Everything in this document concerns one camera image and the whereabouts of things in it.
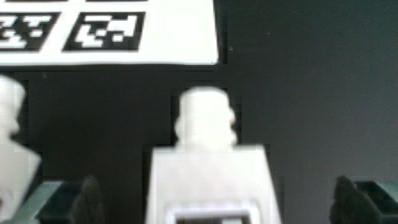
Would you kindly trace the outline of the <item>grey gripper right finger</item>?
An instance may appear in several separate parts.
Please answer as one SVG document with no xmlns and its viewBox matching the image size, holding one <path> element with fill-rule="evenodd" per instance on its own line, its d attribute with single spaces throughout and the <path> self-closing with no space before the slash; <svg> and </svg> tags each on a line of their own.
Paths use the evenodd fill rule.
<svg viewBox="0 0 398 224">
<path fill-rule="evenodd" d="M 398 224 L 398 181 L 336 181 L 331 224 Z"/>
</svg>

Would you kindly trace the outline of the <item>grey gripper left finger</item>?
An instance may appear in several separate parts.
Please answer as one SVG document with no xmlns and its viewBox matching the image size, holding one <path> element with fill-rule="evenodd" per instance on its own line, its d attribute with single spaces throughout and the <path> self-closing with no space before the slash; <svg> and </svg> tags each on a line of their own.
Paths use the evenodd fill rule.
<svg viewBox="0 0 398 224">
<path fill-rule="evenodd" d="M 27 199 L 11 224 L 105 224 L 96 177 L 87 176 L 80 182 L 46 181 Z"/>
</svg>

